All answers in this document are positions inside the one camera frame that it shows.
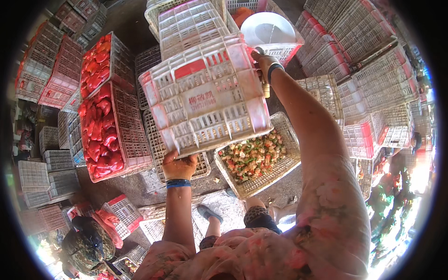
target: pink floral blouse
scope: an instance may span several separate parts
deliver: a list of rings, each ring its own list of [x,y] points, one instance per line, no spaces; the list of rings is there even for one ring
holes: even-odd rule
[[[296,225],[278,235],[266,228],[235,229],[212,248],[191,252],[155,242],[133,280],[364,279],[370,223],[351,163],[338,155],[303,165]]]

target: glove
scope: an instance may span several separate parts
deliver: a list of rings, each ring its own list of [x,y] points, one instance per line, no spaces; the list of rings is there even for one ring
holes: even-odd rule
[[[162,170],[166,181],[169,180],[191,180],[191,176],[196,171],[198,165],[198,155],[190,155],[182,159],[176,159],[179,155],[177,150],[171,151],[165,155],[162,163]]]
[[[261,54],[257,53],[256,51],[252,51],[250,55],[257,62],[255,64],[255,66],[257,68],[260,68],[261,72],[263,73],[264,80],[268,81],[267,73],[269,71],[269,67],[274,63],[280,64],[279,60],[273,56],[261,55]]]

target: bracelet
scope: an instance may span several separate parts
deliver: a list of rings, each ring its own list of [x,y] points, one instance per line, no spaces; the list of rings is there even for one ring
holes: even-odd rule
[[[191,187],[191,183],[189,180],[185,179],[176,179],[167,181],[167,189],[176,187]]]
[[[275,68],[282,68],[282,70],[284,71],[284,68],[280,63],[277,63],[277,62],[272,63],[271,66],[269,67],[269,70],[267,71],[267,83],[268,84],[271,84],[271,74]]]

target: shorts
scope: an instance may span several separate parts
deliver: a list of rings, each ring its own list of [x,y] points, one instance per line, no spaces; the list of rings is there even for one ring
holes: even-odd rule
[[[244,224],[246,228],[267,228],[277,234],[282,231],[277,227],[274,219],[269,215],[267,209],[261,206],[252,206],[244,215]],[[218,239],[218,236],[211,235],[202,239],[199,249],[211,248]]]

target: shoe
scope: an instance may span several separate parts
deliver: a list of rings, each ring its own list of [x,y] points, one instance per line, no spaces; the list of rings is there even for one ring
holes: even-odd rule
[[[232,188],[226,188],[225,192],[233,198],[237,198],[237,195],[233,192]]]
[[[218,220],[220,220],[220,223],[223,223],[223,218],[221,218],[218,214],[215,214],[212,210],[210,210],[207,206],[204,205],[199,205],[196,208],[199,212],[199,214],[204,217],[204,219],[206,219],[208,221],[208,218],[210,218],[210,216],[214,216],[216,217]]]

